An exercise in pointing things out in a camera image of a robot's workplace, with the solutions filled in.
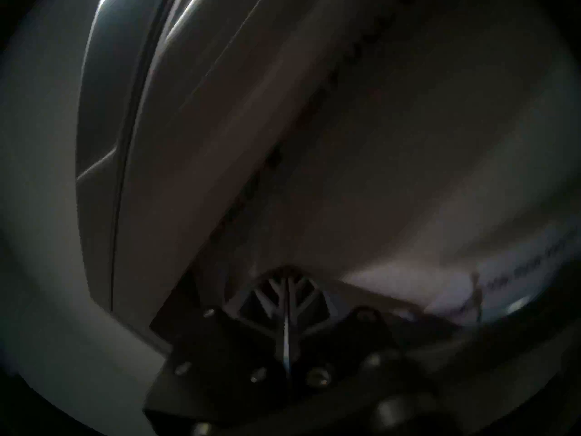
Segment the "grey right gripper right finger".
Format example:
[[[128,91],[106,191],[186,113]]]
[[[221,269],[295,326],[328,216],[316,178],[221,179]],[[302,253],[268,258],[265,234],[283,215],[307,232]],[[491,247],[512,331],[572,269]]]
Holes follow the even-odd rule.
[[[287,268],[287,390],[314,395],[362,370],[402,363],[381,305],[353,286]]]

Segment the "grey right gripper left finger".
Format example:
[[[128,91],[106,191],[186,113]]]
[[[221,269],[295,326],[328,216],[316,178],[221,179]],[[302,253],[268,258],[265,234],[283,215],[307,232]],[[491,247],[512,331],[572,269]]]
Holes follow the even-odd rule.
[[[187,271],[150,324],[170,344],[145,400],[150,423],[248,423],[288,405],[288,374],[277,348],[281,323],[270,271],[222,301],[201,299],[202,281]]]

